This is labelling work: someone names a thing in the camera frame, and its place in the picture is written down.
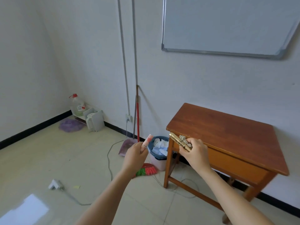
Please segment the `wall outlet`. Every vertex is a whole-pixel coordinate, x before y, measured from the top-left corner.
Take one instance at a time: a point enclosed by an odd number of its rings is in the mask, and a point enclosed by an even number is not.
[[[130,121],[130,122],[132,122],[132,116],[131,116],[131,115],[128,115],[128,114],[126,114],[125,121],[126,121],[126,122],[127,122],[127,121]]]

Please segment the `plastic bottle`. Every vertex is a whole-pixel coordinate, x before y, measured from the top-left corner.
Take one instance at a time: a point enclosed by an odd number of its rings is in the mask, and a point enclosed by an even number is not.
[[[83,112],[86,110],[84,101],[81,98],[79,98],[77,94],[73,94],[69,98],[72,99],[72,108],[75,116],[83,116]]]

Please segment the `whiteboard frame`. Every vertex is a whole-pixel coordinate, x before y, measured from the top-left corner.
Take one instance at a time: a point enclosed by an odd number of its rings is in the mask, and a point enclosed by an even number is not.
[[[164,33],[165,33],[165,19],[166,19],[166,0],[163,0],[163,28],[162,28],[162,43],[161,50],[166,52],[180,52],[180,53],[198,53],[198,54],[213,54],[213,55],[229,55],[229,56],[244,56],[244,57],[256,57],[256,58],[268,58],[279,60],[282,59],[284,54],[287,51],[288,45],[294,36],[300,19],[295,21],[291,30],[289,31],[283,45],[279,49],[279,51],[274,55],[262,55],[262,54],[250,54],[250,53],[232,53],[232,52],[220,52],[220,51],[205,51],[205,50],[185,50],[185,49],[173,49],[173,48],[165,48],[164,47]]]

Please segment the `whiteboard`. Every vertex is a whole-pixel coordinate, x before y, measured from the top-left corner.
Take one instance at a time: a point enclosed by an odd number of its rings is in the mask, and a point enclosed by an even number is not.
[[[280,59],[300,0],[164,0],[162,50]]]

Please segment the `gold object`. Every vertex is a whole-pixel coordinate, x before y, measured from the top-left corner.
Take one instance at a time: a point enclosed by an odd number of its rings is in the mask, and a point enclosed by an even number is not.
[[[181,139],[179,139],[178,136],[176,136],[174,133],[169,133],[169,136],[171,137],[172,140],[174,140],[177,144],[179,144],[181,147],[183,147],[186,151],[190,152],[191,149],[189,146],[187,146],[186,143],[184,143]]]

